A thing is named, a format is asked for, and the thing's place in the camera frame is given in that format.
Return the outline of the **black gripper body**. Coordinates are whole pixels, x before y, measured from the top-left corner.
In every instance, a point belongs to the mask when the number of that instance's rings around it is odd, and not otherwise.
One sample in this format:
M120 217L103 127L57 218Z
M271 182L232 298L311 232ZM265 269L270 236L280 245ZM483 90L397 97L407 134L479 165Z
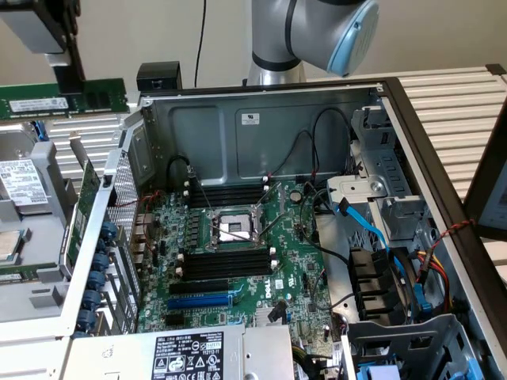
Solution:
M80 0L59 1L59 26L63 30L63 40L69 43L78 34L78 17L81 16Z

